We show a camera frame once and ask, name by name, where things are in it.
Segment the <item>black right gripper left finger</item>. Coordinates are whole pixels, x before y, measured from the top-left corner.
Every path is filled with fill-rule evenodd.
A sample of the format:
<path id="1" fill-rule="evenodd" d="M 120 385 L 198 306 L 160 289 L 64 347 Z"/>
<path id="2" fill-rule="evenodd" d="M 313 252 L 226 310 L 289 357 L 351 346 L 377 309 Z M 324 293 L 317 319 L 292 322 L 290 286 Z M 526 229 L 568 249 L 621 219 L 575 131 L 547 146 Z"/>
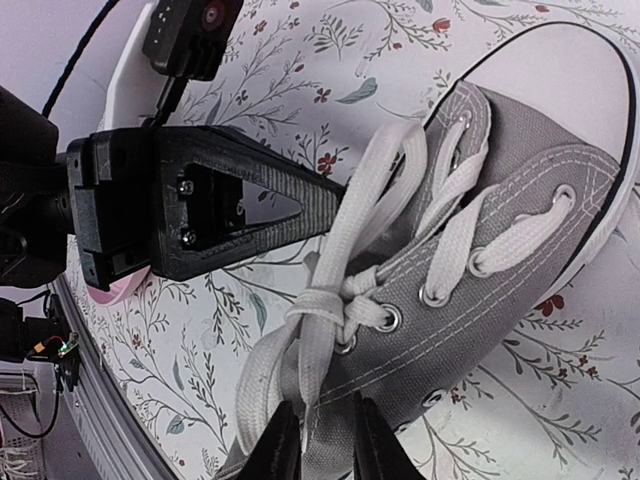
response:
<path id="1" fill-rule="evenodd" d="M 249 480 L 301 478 L 300 421 L 291 401 L 282 401 L 246 462 Z"/>

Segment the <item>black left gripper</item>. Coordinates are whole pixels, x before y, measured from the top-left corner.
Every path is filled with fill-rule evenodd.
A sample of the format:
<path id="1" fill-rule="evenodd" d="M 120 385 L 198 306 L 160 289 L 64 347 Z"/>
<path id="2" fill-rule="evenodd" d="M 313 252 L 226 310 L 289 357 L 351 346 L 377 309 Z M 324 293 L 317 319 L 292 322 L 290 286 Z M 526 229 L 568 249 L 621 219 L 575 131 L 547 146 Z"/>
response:
<path id="1" fill-rule="evenodd" d="M 231 127 L 95 132 L 66 160 L 84 279 L 105 292 L 150 265 L 186 281 L 323 234 L 346 192 Z"/>

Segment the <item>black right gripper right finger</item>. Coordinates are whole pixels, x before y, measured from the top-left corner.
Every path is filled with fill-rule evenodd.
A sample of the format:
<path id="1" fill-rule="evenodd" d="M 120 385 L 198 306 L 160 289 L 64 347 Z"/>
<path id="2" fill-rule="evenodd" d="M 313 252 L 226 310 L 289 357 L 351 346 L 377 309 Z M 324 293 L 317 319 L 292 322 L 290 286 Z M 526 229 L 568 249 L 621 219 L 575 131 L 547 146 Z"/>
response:
<path id="1" fill-rule="evenodd" d="M 371 398 L 357 392 L 354 413 L 355 479 L 424 480 Z"/>

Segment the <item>grey sneaker with red sole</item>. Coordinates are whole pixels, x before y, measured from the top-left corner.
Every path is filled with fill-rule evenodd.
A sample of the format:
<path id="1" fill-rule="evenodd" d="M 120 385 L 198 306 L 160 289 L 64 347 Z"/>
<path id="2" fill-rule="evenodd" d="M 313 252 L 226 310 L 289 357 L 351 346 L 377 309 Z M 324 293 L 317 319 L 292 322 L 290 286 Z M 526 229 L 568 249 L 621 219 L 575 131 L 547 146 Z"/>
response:
<path id="1" fill-rule="evenodd" d="M 306 288 L 245 362 L 218 477 L 239 476 L 288 400 L 303 477 L 343 478 L 355 393 L 403 429 L 590 263 L 639 171 L 637 87 L 609 39 L 551 22 L 479 61 L 427 120 L 380 128 Z"/>

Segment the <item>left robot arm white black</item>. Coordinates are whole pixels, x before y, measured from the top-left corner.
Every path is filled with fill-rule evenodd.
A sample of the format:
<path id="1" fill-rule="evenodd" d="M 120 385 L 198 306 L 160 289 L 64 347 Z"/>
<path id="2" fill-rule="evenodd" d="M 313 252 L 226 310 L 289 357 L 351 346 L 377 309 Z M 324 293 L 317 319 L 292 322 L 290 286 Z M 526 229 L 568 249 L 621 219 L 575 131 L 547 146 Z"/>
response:
<path id="1" fill-rule="evenodd" d="M 36 288 L 74 235 L 86 283 L 142 268 L 186 281 L 325 233 L 345 190 L 229 127 L 100 131 L 57 148 L 54 124 L 1 94 L 1 282 Z"/>

